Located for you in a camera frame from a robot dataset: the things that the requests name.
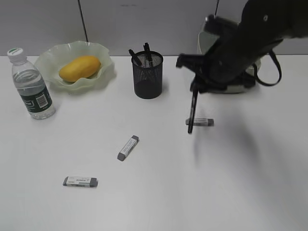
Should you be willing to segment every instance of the water bottle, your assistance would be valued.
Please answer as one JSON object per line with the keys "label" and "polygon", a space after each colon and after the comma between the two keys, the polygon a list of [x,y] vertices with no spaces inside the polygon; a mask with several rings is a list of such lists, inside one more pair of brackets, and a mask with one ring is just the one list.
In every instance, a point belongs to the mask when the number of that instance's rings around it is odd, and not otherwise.
{"label": "water bottle", "polygon": [[40,72],[27,60],[23,49],[14,48],[7,54],[13,64],[14,85],[30,115],[34,119],[52,116],[56,110]]}

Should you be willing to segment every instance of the bottle label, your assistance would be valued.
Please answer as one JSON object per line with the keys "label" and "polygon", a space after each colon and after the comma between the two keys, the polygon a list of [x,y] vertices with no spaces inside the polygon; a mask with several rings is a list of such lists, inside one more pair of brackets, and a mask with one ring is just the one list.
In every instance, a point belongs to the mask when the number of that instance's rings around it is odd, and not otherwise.
{"label": "bottle label", "polygon": [[24,101],[28,111],[32,113],[43,112],[52,104],[52,100],[46,86],[44,90],[38,94],[29,96],[21,95],[21,98]]}

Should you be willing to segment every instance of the bottle cap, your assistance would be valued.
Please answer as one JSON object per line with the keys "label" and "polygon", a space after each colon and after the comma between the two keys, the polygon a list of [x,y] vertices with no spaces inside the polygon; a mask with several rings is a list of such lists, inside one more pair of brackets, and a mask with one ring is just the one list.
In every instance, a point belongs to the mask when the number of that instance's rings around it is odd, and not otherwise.
{"label": "bottle cap", "polygon": [[27,59],[27,56],[24,53],[24,50],[21,48],[13,48],[8,51],[8,57],[13,62],[23,61]]}

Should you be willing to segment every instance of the cable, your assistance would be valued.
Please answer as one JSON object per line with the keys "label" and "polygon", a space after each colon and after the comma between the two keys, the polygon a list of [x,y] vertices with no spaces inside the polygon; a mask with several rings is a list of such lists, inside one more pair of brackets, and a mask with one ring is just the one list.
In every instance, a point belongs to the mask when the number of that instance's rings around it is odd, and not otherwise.
{"label": "cable", "polygon": [[216,3],[216,10],[215,10],[215,16],[217,16],[219,2],[220,2],[220,0],[217,0],[217,3]]}
{"label": "cable", "polygon": [[86,41],[89,42],[89,40],[88,40],[88,35],[87,35],[87,30],[86,30],[86,26],[85,26],[85,21],[83,20],[83,15],[82,15],[82,9],[81,9],[80,0],[78,0],[78,5],[79,5],[79,11],[80,11],[80,16],[81,16],[82,25],[83,25],[83,31],[85,32]]}

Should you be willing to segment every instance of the gray wall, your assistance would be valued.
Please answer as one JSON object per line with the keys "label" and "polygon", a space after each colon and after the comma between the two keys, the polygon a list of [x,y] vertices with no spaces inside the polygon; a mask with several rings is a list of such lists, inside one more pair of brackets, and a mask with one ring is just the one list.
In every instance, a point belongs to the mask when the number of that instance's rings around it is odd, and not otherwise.
{"label": "gray wall", "polygon": [[38,55],[57,44],[84,40],[77,0],[2,0],[0,55],[22,47]]}
{"label": "gray wall", "polygon": [[[239,21],[247,0],[221,0],[218,14]],[[204,18],[216,0],[81,0],[89,41],[128,55],[151,49],[164,55],[195,53]],[[23,47],[38,55],[57,44],[85,40],[77,0],[6,0],[0,7],[0,55]],[[308,39],[285,41],[279,54],[308,54]]]}

